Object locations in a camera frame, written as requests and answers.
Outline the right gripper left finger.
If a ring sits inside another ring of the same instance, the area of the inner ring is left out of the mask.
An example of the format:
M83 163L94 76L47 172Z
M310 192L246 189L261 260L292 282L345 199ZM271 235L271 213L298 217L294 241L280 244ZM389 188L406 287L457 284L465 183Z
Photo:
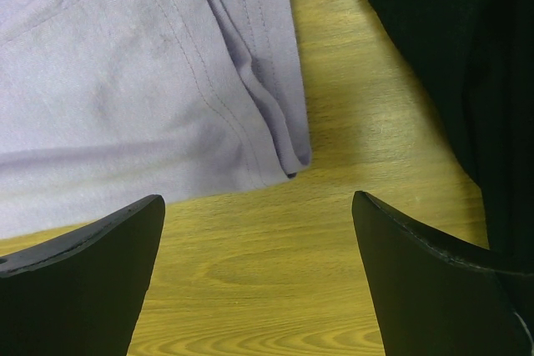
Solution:
M165 203L150 195L1 257L3 355L125 355L149 289Z

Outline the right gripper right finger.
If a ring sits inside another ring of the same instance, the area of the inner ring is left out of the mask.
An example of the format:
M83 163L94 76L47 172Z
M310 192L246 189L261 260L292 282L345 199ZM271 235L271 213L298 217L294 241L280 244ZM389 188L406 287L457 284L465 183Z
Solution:
M533 353L533 264L357 191L352 217L388 355Z

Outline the purple t shirt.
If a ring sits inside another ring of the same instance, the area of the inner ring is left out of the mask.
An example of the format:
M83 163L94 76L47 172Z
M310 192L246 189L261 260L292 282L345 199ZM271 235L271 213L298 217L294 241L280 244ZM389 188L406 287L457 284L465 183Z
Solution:
M290 0L1 0L3 238L310 159Z

